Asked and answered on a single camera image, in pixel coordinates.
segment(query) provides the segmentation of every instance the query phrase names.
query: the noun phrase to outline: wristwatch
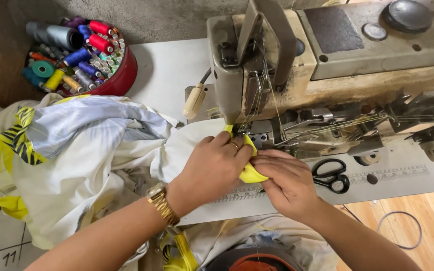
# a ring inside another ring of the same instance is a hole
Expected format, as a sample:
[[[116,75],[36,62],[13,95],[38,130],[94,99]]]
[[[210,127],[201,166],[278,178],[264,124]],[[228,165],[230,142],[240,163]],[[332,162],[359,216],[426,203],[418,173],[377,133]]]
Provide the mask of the wristwatch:
[[[157,208],[160,215],[169,225],[175,226],[180,222],[180,218],[177,217],[172,208],[168,205],[166,194],[166,187],[160,182],[156,186],[147,190],[147,200]]]

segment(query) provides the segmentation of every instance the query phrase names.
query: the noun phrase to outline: right hand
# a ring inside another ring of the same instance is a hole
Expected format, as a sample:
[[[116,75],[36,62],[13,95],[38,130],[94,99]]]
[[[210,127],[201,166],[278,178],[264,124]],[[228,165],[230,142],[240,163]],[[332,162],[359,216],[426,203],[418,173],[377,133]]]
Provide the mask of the right hand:
[[[251,158],[255,169],[269,179],[261,182],[274,208],[284,216],[306,223],[322,206],[309,166],[278,150],[259,151]]]

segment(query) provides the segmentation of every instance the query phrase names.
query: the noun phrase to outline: gold ring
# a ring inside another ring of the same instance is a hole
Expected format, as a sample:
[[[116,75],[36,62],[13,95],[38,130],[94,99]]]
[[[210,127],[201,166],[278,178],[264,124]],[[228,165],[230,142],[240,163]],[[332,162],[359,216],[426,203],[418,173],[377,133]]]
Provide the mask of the gold ring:
[[[237,151],[239,151],[241,148],[239,148],[239,146],[237,144],[235,144],[234,142],[229,142],[229,144],[232,144],[236,147]]]

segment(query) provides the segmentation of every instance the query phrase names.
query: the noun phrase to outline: black scissors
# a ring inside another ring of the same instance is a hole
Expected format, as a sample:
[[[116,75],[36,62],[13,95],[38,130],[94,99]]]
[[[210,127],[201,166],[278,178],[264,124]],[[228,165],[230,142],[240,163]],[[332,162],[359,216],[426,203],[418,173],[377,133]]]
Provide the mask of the black scissors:
[[[330,172],[326,172],[326,173],[323,173],[323,174],[318,174],[317,173],[317,170],[322,165],[327,164],[327,163],[331,163],[331,162],[337,162],[337,163],[339,163],[341,165],[341,168],[335,169],[335,170],[332,170]],[[332,159],[326,159],[326,160],[322,160],[321,162],[317,163],[314,166],[314,169],[312,170],[312,177],[313,177],[312,179],[314,180],[315,184],[325,186],[325,187],[329,188],[331,191],[333,191],[336,194],[344,194],[344,193],[346,193],[349,190],[349,185],[350,185],[348,177],[346,175],[342,174],[345,171],[346,171],[346,163],[344,163],[343,161],[341,161],[339,159],[334,159],[334,158],[332,158]],[[329,177],[334,177],[334,178],[332,180],[330,180],[330,181],[321,181],[321,180],[319,180],[319,179],[324,179],[324,178],[329,178]],[[343,187],[342,187],[341,190],[337,190],[336,191],[333,188],[333,184],[335,182],[342,182]]]

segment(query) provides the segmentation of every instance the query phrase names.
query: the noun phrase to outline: industrial sewing machine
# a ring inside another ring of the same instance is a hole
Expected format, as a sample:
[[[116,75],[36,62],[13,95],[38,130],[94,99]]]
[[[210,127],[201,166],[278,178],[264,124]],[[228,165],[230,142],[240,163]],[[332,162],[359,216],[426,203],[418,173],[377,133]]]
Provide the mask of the industrial sewing machine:
[[[434,10],[412,0],[208,19],[214,84],[191,94],[189,122],[225,118],[256,147],[310,161],[379,161],[393,139],[434,161]]]

